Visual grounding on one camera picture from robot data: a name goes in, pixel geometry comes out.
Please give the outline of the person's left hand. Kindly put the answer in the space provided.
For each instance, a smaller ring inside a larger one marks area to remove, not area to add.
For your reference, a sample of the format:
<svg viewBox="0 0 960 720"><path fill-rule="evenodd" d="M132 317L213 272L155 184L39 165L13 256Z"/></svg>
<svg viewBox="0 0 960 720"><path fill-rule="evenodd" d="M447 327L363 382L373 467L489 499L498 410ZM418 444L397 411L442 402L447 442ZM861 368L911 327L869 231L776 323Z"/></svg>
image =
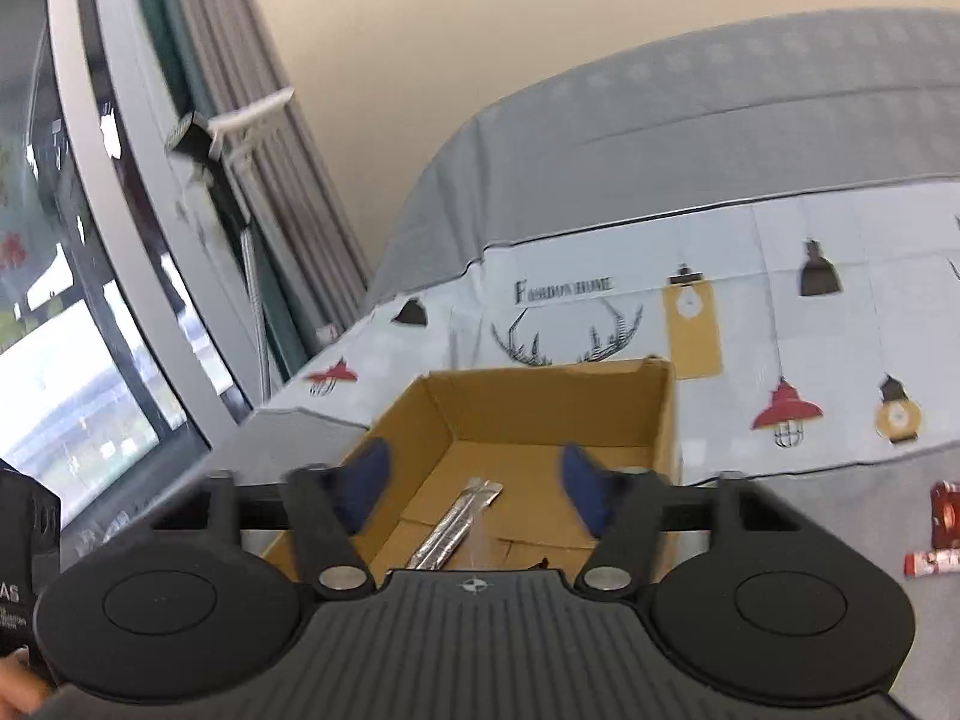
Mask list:
<svg viewBox="0 0 960 720"><path fill-rule="evenodd" d="M29 667L29 650L18 649L0 661L0 718L18 720L36 712L53 687Z"/></svg>

